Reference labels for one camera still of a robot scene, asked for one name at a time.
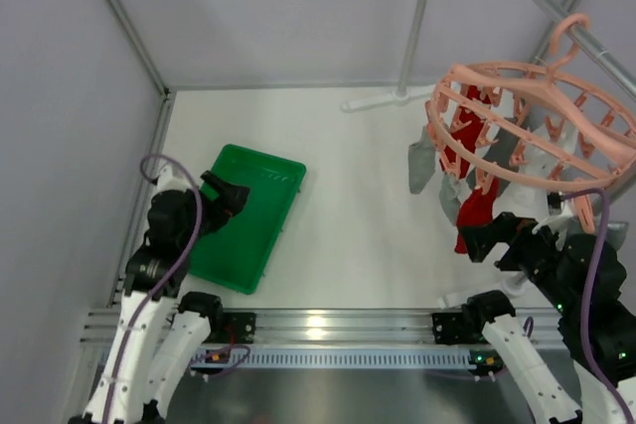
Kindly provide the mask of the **dark grey sock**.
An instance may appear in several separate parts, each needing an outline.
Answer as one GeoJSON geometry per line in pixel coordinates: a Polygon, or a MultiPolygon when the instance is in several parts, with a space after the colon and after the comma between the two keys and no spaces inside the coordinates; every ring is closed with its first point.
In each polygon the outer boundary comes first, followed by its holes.
{"type": "Polygon", "coordinates": [[[511,166],[510,159],[519,142],[519,137],[508,130],[499,129],[493,141],[494,143],[490,145],[483,158],[491,163],[496,163],[508,171],[517,172],[519,167],[511,166]]]}

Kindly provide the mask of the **light grey sock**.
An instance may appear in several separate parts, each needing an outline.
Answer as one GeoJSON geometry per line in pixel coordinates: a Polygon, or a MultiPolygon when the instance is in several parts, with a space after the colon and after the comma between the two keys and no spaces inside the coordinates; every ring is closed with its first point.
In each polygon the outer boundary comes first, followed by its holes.
{"type": "Polygon", "coordinates": [[[420,194],[435,171],[436,150],[426,127],[419,139],[407,149],[408,188],[413,195],[420,194]]]}

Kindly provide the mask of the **red santa sock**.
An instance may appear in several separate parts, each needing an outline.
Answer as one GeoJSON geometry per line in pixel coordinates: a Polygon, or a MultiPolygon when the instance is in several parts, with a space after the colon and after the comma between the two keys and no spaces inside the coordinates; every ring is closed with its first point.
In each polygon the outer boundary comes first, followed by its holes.
{"type": "MultiPolygon", "coordinates": [[[[460,92],[464,93],[470,100],[481,102],[484,105],[492,104],[490,96],[487,93],[483,93],[482,89],[476,85],[462,85],[460,92]]],[[[450,134],[466,150],[474,153],[476,151],[476,142],[483,126],[484,119],[482,117],[470,109],[458,106],[452,117],[450,134]]],[[[456,153],[446,146],[440,155],[440,166],[443,171],[446,171],[448,165],[451,166],[449,174],[458,180],[462,180],[467,176],[470,166],[466,160],[457,158],[456,153]]]]}

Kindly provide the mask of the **pink round clip hanger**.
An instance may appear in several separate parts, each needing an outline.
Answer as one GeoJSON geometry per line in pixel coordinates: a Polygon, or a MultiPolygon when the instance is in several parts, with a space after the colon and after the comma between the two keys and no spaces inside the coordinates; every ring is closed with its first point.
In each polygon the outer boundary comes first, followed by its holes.
{"type": "MultiPolygon", "coordinates": [[[[495,61],[453,65],[424,106],[439,166],[440,155],[448,146],[457,158],[470,164],[464,179],[471,192],[481,188],[487,193],[498,178],[498,196],[505,186],[511,186],[525,205],[540,191],[574,193],[617,185],[635,164],[635,117],[603,89],[564,72],[579,53],[578,44],[571,45],[565,54],[559,51],[567,33],[589,24],[589,17],[582,13],[558,23],[549,40],[553,59],[548,64],[495,61]],[[460,92],[462,85],[480,87],[492,104],[468,99],[460,92]],[[474,153],[450,134],[458,106],[484,119],[474,153]],[[483,158],[499,129],[519,137],[510,159],[511,166],[519,167],[517,172],[483,158]]],[[[441,171],[450,175],[451,166],[441,171]]]]}

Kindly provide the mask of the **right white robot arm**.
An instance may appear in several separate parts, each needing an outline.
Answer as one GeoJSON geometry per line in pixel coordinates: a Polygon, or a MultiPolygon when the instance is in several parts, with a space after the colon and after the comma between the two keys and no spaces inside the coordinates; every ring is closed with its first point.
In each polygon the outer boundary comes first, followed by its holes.
{"type": "Polygon", "coordinates": [[[506,247],[499,268],[518,272],[544,297],[552,329],[530,336],[502,290],[469,297],[464,322],[501,359],[538,423],[635,420],[635,316],[621,301],[626,269],[602,224],[561,237],[504,212],[460,234],[471,261],[506,247]]]}

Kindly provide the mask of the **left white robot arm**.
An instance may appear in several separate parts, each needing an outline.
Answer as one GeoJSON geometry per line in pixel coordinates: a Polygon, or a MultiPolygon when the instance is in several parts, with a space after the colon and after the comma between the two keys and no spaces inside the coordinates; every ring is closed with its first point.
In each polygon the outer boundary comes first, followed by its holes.
{"type": "Polygon", "coordinates": [[[223,322],[219,297],[180,292],[190,255],[203,236],[242,212],[246,186],[211,172],[201,176],[209,199],[191,179],[164,167],[154,180],[141,245],[129,258],[117,328],[106,364],[73,423],[163,423],[195,351],[223,322]]]}

